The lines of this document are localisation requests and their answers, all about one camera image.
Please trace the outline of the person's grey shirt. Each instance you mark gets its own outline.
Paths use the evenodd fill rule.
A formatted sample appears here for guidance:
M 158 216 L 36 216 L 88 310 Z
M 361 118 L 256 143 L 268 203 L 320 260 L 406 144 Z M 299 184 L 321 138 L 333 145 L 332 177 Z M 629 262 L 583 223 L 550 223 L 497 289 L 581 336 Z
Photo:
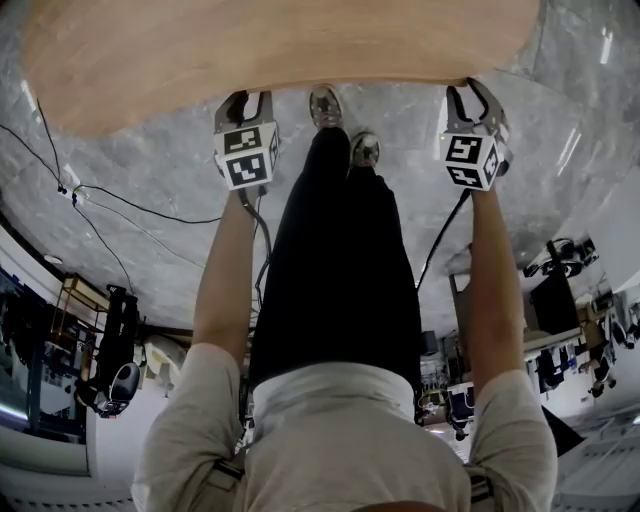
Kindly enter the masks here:
M 413 419 L 411 386 L 368 365 L 323 363 L 257 387 L 254 439 L 237 450 L 239 368 L 192 348 L 146 436 L 139 512 L 350 512 L 414 501 L 446 512 L 550 512 L 557 451 L 529 377 L 492 379 L 462 460 Z

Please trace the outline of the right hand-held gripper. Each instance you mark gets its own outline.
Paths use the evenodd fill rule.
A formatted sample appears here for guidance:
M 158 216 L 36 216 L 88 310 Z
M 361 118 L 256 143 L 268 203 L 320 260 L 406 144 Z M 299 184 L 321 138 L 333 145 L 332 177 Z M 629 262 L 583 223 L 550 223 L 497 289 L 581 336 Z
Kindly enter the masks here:
M 440 157 L 455 186 L 489 191 L 512 161 L 512 151 L 498 135 L 502 126 L 507 127 L 507 118 L 498 99 L 483 83 L 471 77 L 467 83 L 484 111 L 474 123 L 466 116 L 457 89 L 446 88 L 447 124 L 446 132 L 439 135 Z M 470 134 L 473 127 L 483 128 L 487 135 Z

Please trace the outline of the person's right shoe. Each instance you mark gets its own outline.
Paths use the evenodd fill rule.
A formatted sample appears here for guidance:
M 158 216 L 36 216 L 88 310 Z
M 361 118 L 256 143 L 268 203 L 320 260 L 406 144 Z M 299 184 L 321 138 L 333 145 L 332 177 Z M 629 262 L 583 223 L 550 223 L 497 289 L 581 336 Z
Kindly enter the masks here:
M 380 142 L 376 134 L 362 131 L 351 140 L 351 166 L 354 168 L 374 168 L 380 157 Z

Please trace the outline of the person's left shoe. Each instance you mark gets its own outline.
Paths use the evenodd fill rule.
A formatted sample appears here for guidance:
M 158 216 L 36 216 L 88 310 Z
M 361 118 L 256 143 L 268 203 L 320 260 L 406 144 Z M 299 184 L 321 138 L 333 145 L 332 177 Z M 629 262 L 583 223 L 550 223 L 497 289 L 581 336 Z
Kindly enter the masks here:
M 309 96 L 309 112 L 318 130 L 344 127 L 343 112 L 337 93 L 330 85 L 315 85 Z

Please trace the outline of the person's right forearm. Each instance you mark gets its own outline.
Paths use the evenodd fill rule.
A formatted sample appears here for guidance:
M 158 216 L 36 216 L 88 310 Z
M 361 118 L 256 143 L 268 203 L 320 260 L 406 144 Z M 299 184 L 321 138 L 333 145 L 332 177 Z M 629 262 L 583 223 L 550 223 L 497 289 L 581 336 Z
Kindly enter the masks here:
M 523 367 L 523 297 L 495 190 L 474 191 L 467 344 L 474 391 Z

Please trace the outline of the person's shoe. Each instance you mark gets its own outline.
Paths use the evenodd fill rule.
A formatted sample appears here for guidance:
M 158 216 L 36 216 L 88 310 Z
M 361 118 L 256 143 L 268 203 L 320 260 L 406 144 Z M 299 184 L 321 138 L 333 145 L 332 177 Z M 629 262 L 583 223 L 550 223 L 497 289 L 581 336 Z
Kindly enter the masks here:
M 374 168 L 380 157 L 380 142 L 376 134 L 362 131 L 351 140 L 351 166 L 354 168 Z
M 315 85 L 309 96 L 309 112 L 318 130 L 344 127 L 343 112 L 337 93 L 330 85 Z

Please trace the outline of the black wheeled device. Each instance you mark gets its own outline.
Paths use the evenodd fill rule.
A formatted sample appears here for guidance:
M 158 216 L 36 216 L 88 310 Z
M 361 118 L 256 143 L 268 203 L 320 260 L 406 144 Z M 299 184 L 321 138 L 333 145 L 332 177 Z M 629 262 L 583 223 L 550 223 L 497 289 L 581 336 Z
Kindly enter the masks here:
M 525 278 L 536 275 L 548 276 L 556 268 L 560 268 L 567 278 L 572 278 L 599 259 L 599 254 L 590 238 L 578 241 L 559 238 L 552 243 L 557 258 L 553 259 L 548 251 L 542 252 L 524 267 Z

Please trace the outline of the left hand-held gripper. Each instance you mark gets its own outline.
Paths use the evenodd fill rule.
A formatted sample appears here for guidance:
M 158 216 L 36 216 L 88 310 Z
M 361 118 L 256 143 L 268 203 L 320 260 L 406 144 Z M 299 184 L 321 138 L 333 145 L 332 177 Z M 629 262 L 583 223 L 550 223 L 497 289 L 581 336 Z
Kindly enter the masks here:
M 247 117 L 244 108 L 252 96 L 256 111 Z M 214 114 L 214 133 L 215 161 L 229 190 L 273 180 L 279 137 L 271 91 L 232 93 Z

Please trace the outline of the yellow metal shelf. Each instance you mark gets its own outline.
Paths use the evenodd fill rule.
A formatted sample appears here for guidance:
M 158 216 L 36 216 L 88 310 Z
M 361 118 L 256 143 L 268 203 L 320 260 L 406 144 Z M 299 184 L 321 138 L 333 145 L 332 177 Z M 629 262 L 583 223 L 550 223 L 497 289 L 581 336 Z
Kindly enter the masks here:
M 50 342 L 73 352 L 78 345 L 96 342 L 104 332 L 109 300 L 79 275 L 65 277 L 54 308 Z

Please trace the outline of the person's left forearm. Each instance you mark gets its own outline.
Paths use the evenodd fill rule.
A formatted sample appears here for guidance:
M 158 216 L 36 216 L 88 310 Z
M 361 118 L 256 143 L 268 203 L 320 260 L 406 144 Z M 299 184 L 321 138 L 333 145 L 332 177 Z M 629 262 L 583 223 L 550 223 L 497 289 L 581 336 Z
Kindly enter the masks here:
M 228 352 L 242 366 L 248 341 L 252 303 L 254 217 L 247 211 L 257 192 L 242 198 L 232 191 L 227 199 L 198 289 L 194 344 L 212 344 Z

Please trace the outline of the wooden coffee table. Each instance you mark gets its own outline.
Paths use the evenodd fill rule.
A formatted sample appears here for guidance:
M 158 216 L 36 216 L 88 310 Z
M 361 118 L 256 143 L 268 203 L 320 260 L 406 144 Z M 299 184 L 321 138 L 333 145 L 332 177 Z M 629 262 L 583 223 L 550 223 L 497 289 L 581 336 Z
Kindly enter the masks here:
M 455 84 L 510 60 L 541 0 L 32 0 L 21 64 L 50 123 L 100 137 L 238 90 Z

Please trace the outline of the person's black trousers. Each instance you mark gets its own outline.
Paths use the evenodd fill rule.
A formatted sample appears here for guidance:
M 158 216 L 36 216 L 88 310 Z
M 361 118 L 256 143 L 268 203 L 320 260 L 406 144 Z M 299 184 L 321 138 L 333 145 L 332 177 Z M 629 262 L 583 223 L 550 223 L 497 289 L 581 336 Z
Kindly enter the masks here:
M 421 317 L 395 196 L 350 163 L 341 128 L 314 137 L 283 213 L 252 342 L 253 387 L 318 363 L 420 385 Z

